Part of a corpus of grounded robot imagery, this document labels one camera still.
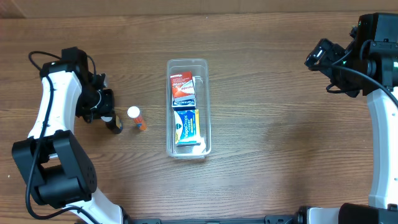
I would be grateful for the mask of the white blue plaster box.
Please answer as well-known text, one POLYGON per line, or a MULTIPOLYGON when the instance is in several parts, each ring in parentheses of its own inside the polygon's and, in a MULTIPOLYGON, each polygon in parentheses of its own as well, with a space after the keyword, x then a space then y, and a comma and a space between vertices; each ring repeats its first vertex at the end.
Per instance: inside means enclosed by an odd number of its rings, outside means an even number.
MULTIPOLYGON (((195 77, 193 77, 193 82, 194 82, 194 86, 195 86, 195 82, 196 82, 195 77)), ((196 100, 197 100, 197 98, 195 97, 192 100, 176 102, 172 96, 172 108, 174 110, 193 110, 196 108, 196 100)))

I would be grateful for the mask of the orange tube white cap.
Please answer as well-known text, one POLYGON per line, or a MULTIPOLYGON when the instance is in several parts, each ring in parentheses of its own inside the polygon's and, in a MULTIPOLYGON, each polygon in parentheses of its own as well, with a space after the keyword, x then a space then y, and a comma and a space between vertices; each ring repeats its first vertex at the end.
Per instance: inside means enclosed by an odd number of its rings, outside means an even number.
POLYGON ((144 121, 144 118, 141 115, 141 111, 138 107, 131 106, 130 108, 128 108, 127 115, 134 120, 138 129, 140 129, 141 131, 147 129, 146 122, 144 121))

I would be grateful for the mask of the red white medicine box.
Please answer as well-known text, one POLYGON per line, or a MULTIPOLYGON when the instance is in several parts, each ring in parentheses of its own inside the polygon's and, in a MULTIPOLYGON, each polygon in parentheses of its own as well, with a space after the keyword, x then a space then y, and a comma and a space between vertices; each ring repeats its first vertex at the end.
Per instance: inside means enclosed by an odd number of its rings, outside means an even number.
POLYGON ((170 76, 172 96, 176 102, 192 100, 196 97, 191 71, 172 74, 170 76))

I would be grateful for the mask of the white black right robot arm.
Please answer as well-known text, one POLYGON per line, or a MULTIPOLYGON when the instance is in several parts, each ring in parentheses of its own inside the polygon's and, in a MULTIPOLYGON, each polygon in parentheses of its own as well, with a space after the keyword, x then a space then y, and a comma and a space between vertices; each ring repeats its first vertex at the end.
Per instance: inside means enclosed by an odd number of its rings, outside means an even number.
POLYGON ((397 14, 359 17, 343 48, 321 39, 305 65, 329 78, 329 93, 367 99, 373 128, 373 180, 367 205, 300 207, 291 223, 397 223, 397 14))

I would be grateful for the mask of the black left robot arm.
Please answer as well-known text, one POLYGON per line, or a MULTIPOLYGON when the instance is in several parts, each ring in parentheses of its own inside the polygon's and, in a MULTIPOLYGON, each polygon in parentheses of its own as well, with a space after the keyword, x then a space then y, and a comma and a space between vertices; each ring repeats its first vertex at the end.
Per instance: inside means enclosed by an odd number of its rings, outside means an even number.
POLYGON ((96 171, 73 134, 85 68, 67 60, 40 70, 43 95, 28 138, 15 142, 12 157, 26 183, 25 205, 38 220, 72 212, 86 223, 132 223, 97 187, 96 171))

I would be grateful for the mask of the blue yellow VapoDrops box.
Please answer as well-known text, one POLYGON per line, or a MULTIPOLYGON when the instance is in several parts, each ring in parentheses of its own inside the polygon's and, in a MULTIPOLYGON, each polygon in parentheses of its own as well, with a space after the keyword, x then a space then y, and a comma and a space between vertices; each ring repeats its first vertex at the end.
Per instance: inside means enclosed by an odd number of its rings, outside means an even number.
POLYGON ((178 146, 200 143, 199 110, 174 111, 175 143, 178 146))

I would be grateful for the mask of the dark bottle white cap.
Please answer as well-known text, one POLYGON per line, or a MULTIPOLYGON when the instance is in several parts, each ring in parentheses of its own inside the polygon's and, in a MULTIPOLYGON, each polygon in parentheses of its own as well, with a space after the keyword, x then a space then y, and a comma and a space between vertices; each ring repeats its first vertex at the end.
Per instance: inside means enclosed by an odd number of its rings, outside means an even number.
POLYGON ((113 134, 120 134, 123 131, 123 123, 118 115, 112 114, 111 116, 102 116, 101 119, 113 134))

